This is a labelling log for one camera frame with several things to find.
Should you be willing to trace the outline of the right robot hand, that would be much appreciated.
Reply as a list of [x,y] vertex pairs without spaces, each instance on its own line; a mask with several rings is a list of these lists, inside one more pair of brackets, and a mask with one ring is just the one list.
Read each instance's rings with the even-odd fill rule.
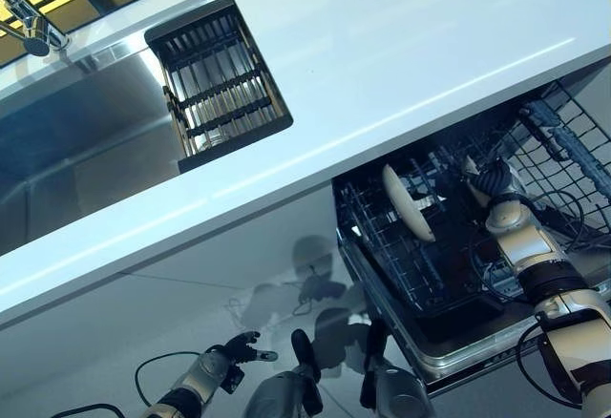
[[515,169],[502,158],[491,162],[480,174],[471,176],[470,183],[491,199],[504,194],[524,193],[523,184]]

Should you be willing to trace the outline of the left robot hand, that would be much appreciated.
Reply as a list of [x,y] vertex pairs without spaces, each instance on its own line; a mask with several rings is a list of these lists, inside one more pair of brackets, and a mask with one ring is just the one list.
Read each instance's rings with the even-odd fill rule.
[[224,346],[225,356],[234,364],[245,364],[255,361],[275,362],[278,360],[278,353],[275,351],[259,350],[254,344],[261,337],[258,331],[246,331],[230,339]]

